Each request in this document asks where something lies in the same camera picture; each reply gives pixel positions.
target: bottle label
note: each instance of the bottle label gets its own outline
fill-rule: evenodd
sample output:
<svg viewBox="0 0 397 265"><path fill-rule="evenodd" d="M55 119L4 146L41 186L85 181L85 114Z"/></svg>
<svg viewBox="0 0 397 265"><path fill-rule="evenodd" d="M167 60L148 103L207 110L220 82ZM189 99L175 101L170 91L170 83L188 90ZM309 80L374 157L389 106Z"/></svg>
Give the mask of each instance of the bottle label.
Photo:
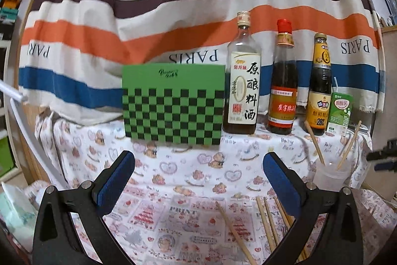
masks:
<svg viewBox="0 0 397 265"><path fill-rule="evenodd" d="M295 118L297 90L294 88L271 87L269 124L276 127L290 128Z"/></svg>
<svg viewBox="0 0 397 265"><path fill-rule="evenodd" d="M257 122L261 56L232 52L230 67L229 124Z"/></svg>
<svg viewBox="0 0 397 265"><path fill-rule="evenodd" d="M311 128L325 129L330 111L331 95L310 91L306 120Z"/></svg>
<svg viewBox="0 0 397 265"><path fill-rule="evenodd" d="M277 34L277 45L281 45L281 44L294 46L294 40L292 38L292 35L289 33Z"/></svg>
<svg viewBox="0 0 397 265"><path fill-rule="evenodd" d="M313 68L331 69L331 59L326 43L314 45Z"/></svg>
<svg viewBox="0 0 397 265"><path fill-rule="evenodd" d="M237 26L247 25L251 26L251 16L249 12L238 12L237 13Z"/></svg>

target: blue stripe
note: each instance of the blue stripe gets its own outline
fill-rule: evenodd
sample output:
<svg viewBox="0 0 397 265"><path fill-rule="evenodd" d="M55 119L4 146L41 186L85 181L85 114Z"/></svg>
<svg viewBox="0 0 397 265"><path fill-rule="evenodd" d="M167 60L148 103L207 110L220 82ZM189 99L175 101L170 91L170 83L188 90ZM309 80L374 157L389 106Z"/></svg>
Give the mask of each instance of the blue stripe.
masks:
<svg viewBox="0 0 397 265"><path fill-rule="evenodd" d="M57 98L86 108L122 108L122 89L94 89L85 83L58 75L51 70L25 67L19 69L19 85L25 89L53 93Z"/></svg>
<svg viewBox="0 0 397 265"><path fill-rule="evenodd" d="M298 86L308 88L312 69L311 61L297 61ZM270 94L273 65L261 67L261 96ZM384 71L376 72L375 67L367 64L332 64L332 76L340 87L384 92ZM95 89L85 83L59 75L51 70L25 67L19 69L19 85L25 89L42 90L53 93L65 102L86 108L115 107L122 108L122 89Z"/></svg>
<svg viewBox="0 0 397 265"><path fill-rule="evenodd" d="M379 71L379 92L386 93L386 71Z"/></svg>
<svg viewBox="0 0 397 265"><path fill-rule="evenodd" d="M297 61L298 87L308 88L310 86L310 75L312 61ZM338 86L369 90L379 93L380 74L375 67L368 64L331 64L332 80L336 77ZM270 94L272 65L261 68L261 83L259 94L265 96Z"/></svg>

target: tablecloth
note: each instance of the tablecloth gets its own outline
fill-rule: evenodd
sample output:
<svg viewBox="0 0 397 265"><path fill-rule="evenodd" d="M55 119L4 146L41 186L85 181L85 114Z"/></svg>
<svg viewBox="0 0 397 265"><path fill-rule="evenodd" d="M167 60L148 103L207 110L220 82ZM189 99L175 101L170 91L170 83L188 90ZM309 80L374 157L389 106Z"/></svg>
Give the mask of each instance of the tablecloth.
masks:
<svg viewBox="0 0 397 265"><path fill-rule="evenodd" d="M36 182L25 190L26 194L35 201L37 192L47 185ZM363 233L364 265L368 265L394 230L397 214L372 191L353 189L353 195ZM265 197L281 240L287 228L274 195ZM248 264L216 210L216 201L226 210L256 262L262 264L270 255L270 249L253 197L185 197L128 184L104 221L137 265ZM308 252L313 249L325 218L326 215L318 217L306 244ZM88 256L100 261L79 218L75 219L75 227Z"/></svg>
<svg viewBox="0 0 397 265"><path fill-rule="evenodd" d="M274 151L305 182L312 180L318 158L313 142L297 118L289 136L267 131L264 120L253 135L222 134L219 146L187 146L132 141L123 122L80 126L53 112L38 117L36 135L46 154L72 187L95 179L123 150L134 153L134 185L161 188L185 196L232 197L269 194L263 173L263 156ZM338 162L352 132L346 137L325 133L316 140L326 161ZM369 134L359 134L348 155L351 166L346 184L359 188L366 175L366 153L372 148Z"/></svg>

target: red bottle cap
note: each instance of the red bottle cap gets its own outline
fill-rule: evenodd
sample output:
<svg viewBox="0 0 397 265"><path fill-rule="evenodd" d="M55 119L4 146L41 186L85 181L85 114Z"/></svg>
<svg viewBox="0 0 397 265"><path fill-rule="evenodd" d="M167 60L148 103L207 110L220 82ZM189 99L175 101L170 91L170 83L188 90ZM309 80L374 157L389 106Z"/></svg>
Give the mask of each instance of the red bottle cap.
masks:
<svg viewBox="0 0 397 265"><path fill-rule="evenodd" d="M291 22L285 18L277 21L277 29L279 33L289 33L292 34Z"/></svg>

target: bottle cap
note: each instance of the bottle cap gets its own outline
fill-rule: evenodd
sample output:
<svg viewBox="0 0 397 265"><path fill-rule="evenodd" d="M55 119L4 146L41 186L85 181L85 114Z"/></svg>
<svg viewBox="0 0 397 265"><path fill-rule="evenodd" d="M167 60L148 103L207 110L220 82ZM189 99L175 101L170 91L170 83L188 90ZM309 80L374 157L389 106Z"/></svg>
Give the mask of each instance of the bottle cap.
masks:
<svg viewBox="0 0 397 265"><path fill-rule="evenodd" d="M237 13L237 26L240 25L251 26L251 16L249 12L242 11Z"/></svg>
<svg viewBox="0 0 397 265"><path fill-rule="evenodd" d="M289 33L292 34L291 22L285 18L277 21L277 29L279 33Z"/></svg>
<svg viewBox="0 0 397 265"><path fill-rule="evenodd" d="M314 38L324 38L327 39L327 36L325 34L322 33L316 33L316 35L314 36Z"/></svg>

